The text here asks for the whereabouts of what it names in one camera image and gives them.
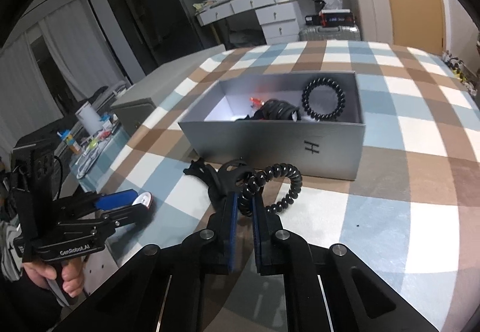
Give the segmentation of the left hand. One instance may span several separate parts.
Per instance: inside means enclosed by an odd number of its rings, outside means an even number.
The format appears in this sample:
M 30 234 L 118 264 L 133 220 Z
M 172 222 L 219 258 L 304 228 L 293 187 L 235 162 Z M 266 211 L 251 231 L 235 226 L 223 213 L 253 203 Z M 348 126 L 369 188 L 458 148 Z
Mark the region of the left hand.
M 47 289 L 49 280 L 55 281 L 57 271 L 52 265 L 47 265 L 43 261 L 35 260 L 23 263 L 24 272 L 30 280 L 37 286 Z M 84 263 L 80 257 L 64 261 L 61 269 L 64 291 L 72 298 L 78 295 L 84 289 L 85 275 Z

